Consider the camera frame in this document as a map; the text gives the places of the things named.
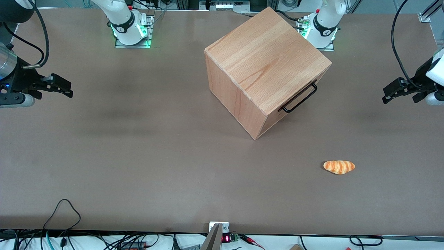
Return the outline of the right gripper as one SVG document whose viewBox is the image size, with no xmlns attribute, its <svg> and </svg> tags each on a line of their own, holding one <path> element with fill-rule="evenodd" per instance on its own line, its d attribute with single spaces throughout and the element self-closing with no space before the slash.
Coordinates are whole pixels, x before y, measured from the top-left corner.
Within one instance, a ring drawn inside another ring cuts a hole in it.
<svg viewBox="0 0 444 250">
<path fill-rule="evenodd" d="M 8 76 L 1 78 L 1 90 L 6 91 L 1 92 L 1 101 L 31 101 L 32 98 L 41 100 L 42 91 L 57 92 L 68 98 L 73 97 L 70 81 L 56 73 L 51 73 L 49 76 L 44 77 L 38 74 L 36 69 L 22 69 L 22 66 L 27 65 L 28 63 L 24 60 L 18 59 L 17 65 L 12 72 Z"/>
</svg>

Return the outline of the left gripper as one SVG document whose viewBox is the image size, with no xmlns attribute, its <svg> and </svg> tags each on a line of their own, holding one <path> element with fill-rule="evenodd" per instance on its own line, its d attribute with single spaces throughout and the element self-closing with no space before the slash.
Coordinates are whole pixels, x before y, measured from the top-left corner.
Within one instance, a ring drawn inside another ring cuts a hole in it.
<svg viewBox="0 0 444 250">
<path fill-rule="evenodd" d="M 434 55 L 427 60 L 414 76 L 415 81 L 423 87 L 423 90 L 415 90 L 415 87 L 404 78 L 396 78 L 383 88 L 384 104 L 389 103 L 394 98 L 415 94 L 412 97 L 414 103 L 425 100 L 428 104 L 444 103 L 444 48 L 438 49 Z"/>
</svg>

